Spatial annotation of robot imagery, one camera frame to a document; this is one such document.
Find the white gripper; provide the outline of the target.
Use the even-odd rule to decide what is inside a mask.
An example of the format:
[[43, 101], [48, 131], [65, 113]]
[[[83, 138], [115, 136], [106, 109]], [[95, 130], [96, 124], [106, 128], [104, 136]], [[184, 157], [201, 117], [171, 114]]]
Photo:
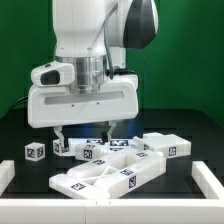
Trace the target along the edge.
[[111, 140], [117, 120], [132, 119], [138, 114], [138, 77], [115, 76], [96, 93], [71, 94], [67, 86], [32, 86], [28, 98], [28, 123], [33, 128], [54, 127], [62, 148], [69, 148], [62, 126], [109, 121], [102, 141]]

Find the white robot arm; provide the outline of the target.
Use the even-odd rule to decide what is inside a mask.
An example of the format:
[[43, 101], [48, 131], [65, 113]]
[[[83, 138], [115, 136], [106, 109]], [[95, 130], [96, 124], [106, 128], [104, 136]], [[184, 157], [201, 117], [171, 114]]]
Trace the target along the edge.
[[32, 70], [28, 123], [52, 127], [134, 118], [138, 77], [115, 48], [143, 49], [156, 36], [154, 0], [52, 0], [54, 60]]

